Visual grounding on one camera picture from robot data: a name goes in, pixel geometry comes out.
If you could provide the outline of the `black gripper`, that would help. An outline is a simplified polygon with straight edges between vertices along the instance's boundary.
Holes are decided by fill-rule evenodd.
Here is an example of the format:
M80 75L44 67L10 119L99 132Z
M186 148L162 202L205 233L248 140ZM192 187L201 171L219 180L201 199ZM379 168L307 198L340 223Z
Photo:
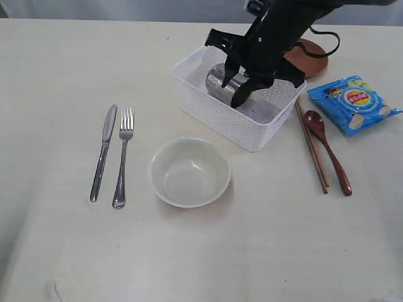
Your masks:
M305 81L305 73L284 57L289 48L277 40L269 41L262 34L242 36L212 29L205 45L216 47L227 55L222 88L240 68L246 71L247 81L234 93L232 108L242 106L254 91L270 88L275 79L288 81L294 87Z

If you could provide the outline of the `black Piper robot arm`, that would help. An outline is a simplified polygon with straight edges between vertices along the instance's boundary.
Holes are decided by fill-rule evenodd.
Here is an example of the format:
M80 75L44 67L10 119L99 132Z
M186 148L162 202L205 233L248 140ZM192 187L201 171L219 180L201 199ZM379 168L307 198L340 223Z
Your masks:
M344 5L388 6L391 1L264 1L245 35L210 30L206 46L227 54L224 64L225 87L244 68L248 79L234 93L230 105L238 108L249 95L267 89L274 80L291 82L299 87L305 74L284 55L319 18Z

